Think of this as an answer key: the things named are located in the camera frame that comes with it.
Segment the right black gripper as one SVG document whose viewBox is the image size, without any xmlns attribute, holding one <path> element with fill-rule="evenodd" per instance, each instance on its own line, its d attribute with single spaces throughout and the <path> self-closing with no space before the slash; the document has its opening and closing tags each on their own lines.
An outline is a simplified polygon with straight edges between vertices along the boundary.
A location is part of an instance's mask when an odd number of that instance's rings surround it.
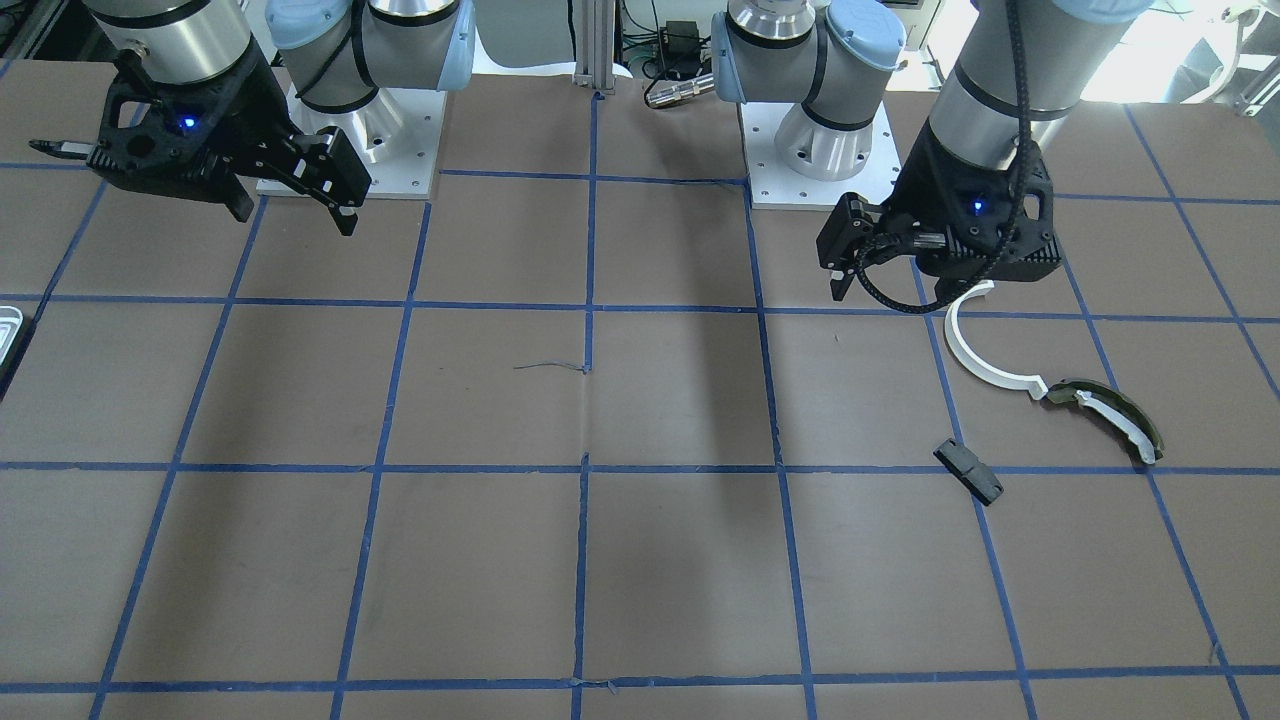
<svg viewBox="0 0 1280 720">
<path fill-rule="evenodd" d="M 355 233 L 372 184 L 361 154 L 342 128 L 297 135 L 262 53 L 191 85 L 151 78 L 138 53 L 118 53 L 114 64 L 95 143 L 32 138 L 29 147 L 88 159 L 120 190 L 221 204 L 239 222 L 253 210 L 241 177 L 269 178 L 320 202 L 340 234 Z"/>
</svg>

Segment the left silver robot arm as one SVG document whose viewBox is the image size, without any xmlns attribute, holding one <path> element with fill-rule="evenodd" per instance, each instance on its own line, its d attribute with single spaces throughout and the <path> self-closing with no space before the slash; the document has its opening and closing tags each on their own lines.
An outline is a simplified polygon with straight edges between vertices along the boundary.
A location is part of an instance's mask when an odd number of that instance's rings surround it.
<svg viewBox="0 0 1280 720">
<path fill-rule="evenodd" d="M 947 307 L 983 281 L 1037 282 L 1062 254 L 1043 149 L 1144 1 L 979 1 L 893 188 L 846 192 L 815 240 L 833 301 L 860 284 L 899 313 Z M 878 1 L 731 1 L 710 23 L 716 92 L 782 102 L 774 145 L 796 172 L 861 168 L 906 41 Z"/>
</svg>

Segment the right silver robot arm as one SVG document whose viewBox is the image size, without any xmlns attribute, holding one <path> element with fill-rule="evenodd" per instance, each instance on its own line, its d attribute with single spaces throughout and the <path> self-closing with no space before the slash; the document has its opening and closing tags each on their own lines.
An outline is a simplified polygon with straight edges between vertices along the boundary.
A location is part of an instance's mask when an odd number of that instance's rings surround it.
<svg viewBox="0 0 1280 720">
<path fill-rule="evenodd" d="M 236 1 L 88 1 L 116 54 L 95 140 L 33 138 L 134 193 L 224 206 L 255 202 L 243 179 L 323 205 L 349 236 L 371 168 L 413 127 L 397 90 L 449 92 L 474 73 L 471 1 L 270 1 L 265 20 L 285 94 Z"/>
</svg>

